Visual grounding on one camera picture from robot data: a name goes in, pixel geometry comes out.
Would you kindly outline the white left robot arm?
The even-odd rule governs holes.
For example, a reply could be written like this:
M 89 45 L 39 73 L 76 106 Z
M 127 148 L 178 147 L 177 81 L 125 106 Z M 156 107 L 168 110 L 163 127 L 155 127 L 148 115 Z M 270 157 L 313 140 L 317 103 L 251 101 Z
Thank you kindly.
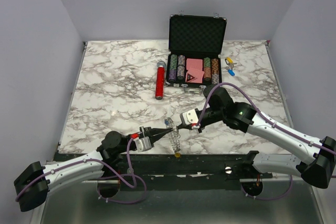
M 136 188 L 139 178 L 132 167 L 128 167 L 125 173 L 132 178 L 131 183 L 117 170 L 118 163 L 122 160 L 121 154 L 148 151 L 156 141 L 172 131 L 171 127 L 141 127 L 138 132 L 129 135 L 111 131 L 101 145 L 88 154 L 51 165 L 31 163 L 14 181 L 15 201 L 22 212 L 27 212 L 42 205 L 48 195 L 66 186 L 91 179 L 118 178 L 128 187 Z

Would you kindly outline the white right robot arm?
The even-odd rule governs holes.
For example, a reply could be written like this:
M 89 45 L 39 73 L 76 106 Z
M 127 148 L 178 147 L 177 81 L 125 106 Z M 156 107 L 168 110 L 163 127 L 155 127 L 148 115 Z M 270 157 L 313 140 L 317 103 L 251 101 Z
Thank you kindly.
M 224 84 L 203 91 L 202 110 L 192 109 L 180 115 L 181 129 L 201 131 L 222 121 L 227 127 L 270 141 L 287 154 L 257 153 L 243 162 L 242 173 L 249 178 L 259 173 L 280 173 L 301 177 L 311 186 L 326 189 L 335 169 L 335 139 L 323 139 L 294 130 L 261 112 L 251 100 L 235 102 Z

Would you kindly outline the round metal keyring disc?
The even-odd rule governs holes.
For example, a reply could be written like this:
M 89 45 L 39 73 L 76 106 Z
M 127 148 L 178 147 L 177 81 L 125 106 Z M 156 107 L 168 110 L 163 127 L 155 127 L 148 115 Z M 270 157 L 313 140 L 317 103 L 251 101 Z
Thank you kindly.
M 174 151 L 174 153 L 179 153 L 181 151 L 181 146 L 180 146 L 180 134 L 179 134 L 179 130 L 176 128 L 173 120 L 168 117 L 165 118 L 165 120 L 168 120 L 169 125 L 166 125 L 166 128 L 172 127 L 173 131 L 169 133 L 169 140 L 172 146 L 172 149 Z

